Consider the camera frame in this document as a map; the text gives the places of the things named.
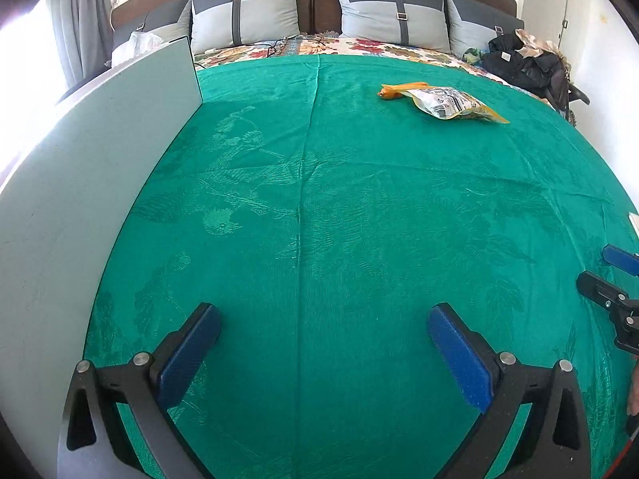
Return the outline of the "person's right hand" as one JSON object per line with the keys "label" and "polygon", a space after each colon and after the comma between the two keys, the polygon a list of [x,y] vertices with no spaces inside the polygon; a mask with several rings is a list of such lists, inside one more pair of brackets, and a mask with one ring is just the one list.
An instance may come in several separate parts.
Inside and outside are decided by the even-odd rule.
{"label": "person's right hand", "polygon": [[626,413],[628,416],[639,414],[639,361],[636,361],[631,374]]}

